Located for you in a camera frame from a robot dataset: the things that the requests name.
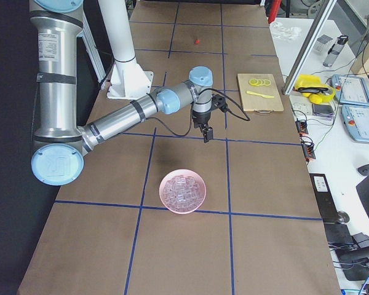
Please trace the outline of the lemon slice one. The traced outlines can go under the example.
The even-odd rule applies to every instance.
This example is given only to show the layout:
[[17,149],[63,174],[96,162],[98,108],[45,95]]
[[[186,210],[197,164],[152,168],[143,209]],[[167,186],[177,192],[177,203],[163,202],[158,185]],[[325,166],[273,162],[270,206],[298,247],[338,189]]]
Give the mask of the lemon slice one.
[[252,86],[255,86],[255,82],[256,82],[257,79],[250,79],[249,80],[249,84],[252,85]]

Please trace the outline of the lower teach pendant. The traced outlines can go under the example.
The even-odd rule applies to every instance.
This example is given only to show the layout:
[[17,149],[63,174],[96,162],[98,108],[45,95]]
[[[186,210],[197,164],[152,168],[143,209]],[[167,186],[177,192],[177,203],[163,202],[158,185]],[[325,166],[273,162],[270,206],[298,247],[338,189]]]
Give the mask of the lower teach pendant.
[[369,106],[344,104],[341,114],[351,138],[360,143],[369,143]]

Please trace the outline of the pink bowl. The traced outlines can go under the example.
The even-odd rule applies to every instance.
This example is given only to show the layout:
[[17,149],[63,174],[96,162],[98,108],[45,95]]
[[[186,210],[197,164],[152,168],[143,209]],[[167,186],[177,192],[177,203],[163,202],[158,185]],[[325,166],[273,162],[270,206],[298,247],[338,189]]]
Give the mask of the pink bowl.
[[202,177],[192,170],[178,169],[166,174],[159,186],[162,204],[176,214],[196,211],[206,198]]

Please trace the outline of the yellow cloth bag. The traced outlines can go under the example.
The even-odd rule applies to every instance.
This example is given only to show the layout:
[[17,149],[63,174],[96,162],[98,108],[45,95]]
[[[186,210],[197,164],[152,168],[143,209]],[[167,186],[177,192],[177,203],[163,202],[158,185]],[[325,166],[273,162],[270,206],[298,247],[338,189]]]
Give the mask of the yellow cloth bag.
[[322,83],[320,77],[300,74],[294,84],[294,89],[313,104],[329,103],[335,97],[335,88]]

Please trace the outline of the upper teach pendant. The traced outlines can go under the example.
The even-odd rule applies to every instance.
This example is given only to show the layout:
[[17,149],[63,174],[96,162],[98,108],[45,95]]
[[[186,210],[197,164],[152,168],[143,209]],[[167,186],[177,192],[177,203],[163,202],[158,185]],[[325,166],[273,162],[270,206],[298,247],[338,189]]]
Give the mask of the upper teach pendant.
[[335,88],[335,100],[337,102],[369,106],[369,90],[364,78],[334,74],[331,77],[331,86]]

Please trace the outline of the yellow plastic knife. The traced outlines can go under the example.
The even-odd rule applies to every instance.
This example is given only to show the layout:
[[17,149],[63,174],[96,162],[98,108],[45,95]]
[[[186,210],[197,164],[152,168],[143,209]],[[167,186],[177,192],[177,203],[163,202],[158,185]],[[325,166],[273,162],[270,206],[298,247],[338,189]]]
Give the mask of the yellow plastic knife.
[[273,95],[266,95],[266,94],[262,94],[262,93],[252,92],[252,91],[249,91],[249,90],[246,91],[246,94],[259,96],[259,97],[262,97],[262,98],[274,98],[275,97]]

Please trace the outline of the pile of ice cubes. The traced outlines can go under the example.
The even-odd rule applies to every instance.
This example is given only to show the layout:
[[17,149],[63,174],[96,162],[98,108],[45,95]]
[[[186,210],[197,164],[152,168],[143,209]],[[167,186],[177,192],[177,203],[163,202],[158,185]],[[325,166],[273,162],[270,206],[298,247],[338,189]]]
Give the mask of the pile of ice cubes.
[[192,176],[179,175],[168,180],[163,188],[163,201],[177,210],[189,210],[198,206],[203,196],[200,185]]

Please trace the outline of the teach pendant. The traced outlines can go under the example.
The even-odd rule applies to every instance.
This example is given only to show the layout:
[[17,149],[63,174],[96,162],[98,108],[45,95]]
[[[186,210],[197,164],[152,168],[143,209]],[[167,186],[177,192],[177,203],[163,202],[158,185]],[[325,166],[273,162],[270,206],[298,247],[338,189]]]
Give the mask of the teach pendant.
[[334,74],[331,77],[331,86],[335,88],[335,100],[337,102],[369,106],[369,90],[364,78]]
[[369,143],[369,106],[344,104],[341,114],[351,138],[360,143]]

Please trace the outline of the water bottle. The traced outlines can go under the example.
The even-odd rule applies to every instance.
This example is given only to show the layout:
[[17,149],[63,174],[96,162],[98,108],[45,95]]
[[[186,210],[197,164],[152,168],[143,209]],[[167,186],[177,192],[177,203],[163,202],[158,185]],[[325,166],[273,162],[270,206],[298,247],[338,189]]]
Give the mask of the water bottle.
[[325,60],[323,61],[324,67],[331,68],[333,66],[337,57],[343,50],[344,46],[347,44],[348,40],[349,40],[349,36],[345,34],[337,38],[336,42],[328,50],[327,56]]

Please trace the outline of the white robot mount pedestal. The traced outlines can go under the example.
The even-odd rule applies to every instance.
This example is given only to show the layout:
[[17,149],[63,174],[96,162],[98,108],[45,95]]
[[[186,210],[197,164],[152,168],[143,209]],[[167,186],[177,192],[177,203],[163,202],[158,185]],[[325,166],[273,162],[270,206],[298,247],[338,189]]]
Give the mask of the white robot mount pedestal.
[[110,99],[138,99],[149,93],[153,72],[138,64],[124,1],[98,2],[111,46],[114,66],[110,78]]

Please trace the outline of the aluminium frame post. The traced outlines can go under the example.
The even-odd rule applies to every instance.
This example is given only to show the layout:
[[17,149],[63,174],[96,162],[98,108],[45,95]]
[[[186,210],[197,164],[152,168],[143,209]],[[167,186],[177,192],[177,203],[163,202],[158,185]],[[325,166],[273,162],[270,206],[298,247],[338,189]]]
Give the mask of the aluminium frame post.
[[322,5],[315,16],[312,25],[305,37],[303,45],[300,48],[298,56],[290,70],[288,77],[286,78],[282,93],[284,95],[289,95],[293,89],[293,86],[306,62],[308,56],[311,53],[313,46],[321,32],[325,22],[328,20],[337,0],[324,0]]

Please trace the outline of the wooden cutting board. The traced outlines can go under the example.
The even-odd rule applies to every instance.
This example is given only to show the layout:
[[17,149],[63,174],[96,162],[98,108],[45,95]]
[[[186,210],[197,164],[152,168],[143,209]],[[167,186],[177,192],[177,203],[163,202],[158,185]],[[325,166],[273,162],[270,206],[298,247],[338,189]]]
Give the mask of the wooden cutting board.
[[[271,85],[259,87],[252,86],[248,83],[250,79],[268,79],[271,81]],[[284,106],[272,74],[238,74],[237,82],[244,111],[269,113],[282,112],[284,110]],[[262,98],[259,96],[249,95],[246,94],[247,90],[266,95],[273,95],[275,97]]]

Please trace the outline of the clear plastic wrap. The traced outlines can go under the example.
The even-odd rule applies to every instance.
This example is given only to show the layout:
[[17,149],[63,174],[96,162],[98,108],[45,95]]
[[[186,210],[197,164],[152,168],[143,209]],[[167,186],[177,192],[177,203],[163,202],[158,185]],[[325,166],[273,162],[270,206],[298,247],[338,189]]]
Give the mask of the clear plastic wrap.
[[297,26],[287,27],[281,22],[272,22],[269,25],[271,35],[274,39],[283,41],[294,41],[301,36],[302,29]]

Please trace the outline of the black computer mouse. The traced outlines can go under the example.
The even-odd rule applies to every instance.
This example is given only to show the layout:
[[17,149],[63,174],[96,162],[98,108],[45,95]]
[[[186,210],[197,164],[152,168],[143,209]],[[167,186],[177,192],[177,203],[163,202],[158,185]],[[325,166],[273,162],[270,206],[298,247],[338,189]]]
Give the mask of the black computer mouse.
[[369,163],[360,166],[359,168],[357,168],[357,171],[362,176],[368,176],[369,175]]

